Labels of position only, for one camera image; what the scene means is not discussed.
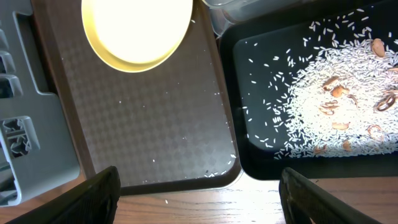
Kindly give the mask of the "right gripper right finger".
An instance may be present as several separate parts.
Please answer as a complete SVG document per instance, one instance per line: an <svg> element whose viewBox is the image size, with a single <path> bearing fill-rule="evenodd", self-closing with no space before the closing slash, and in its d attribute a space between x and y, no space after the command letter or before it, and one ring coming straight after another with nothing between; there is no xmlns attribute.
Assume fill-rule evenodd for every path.
<svg viewBox="0 0 398 224"><path fill-rule="evenodd" d="M279 195L285 222L288 224L379 223L329 194L289 167L282 171Z"/></svg>

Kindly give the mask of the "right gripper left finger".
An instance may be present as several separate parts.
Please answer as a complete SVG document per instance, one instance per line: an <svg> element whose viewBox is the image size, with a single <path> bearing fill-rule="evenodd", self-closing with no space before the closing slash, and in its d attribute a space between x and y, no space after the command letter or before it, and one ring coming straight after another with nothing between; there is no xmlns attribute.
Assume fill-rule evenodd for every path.
<svg viewBox="0 0 398 224"><path fill-rule="evenodd" d="M118 207L121 182L109 166L50 202L7 224L112 224Z"/></svg>

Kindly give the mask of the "yellow round plate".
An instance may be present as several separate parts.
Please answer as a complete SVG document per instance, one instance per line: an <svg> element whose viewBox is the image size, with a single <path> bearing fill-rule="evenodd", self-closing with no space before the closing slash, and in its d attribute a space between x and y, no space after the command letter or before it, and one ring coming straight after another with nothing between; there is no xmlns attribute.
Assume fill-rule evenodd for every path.
<svg viewBox="0 0 398 224"><path fill-rule="evenodd" d="M81 18L95 54L127 73L166 61L187 33L193 0L82 0Z"/></svg>

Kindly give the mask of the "pile of white rice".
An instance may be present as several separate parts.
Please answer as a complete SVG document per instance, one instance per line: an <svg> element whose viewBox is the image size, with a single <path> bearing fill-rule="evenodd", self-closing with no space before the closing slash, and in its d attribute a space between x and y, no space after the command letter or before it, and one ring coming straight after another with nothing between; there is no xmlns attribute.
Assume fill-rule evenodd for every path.
<svg viewBox="0 0 398 224"><path fill-rule="evenodd" d="M288 114L285 153L296 159L397 151L397 37L388 44L370 27L353 35L320 46L274 111Z"/></svg>

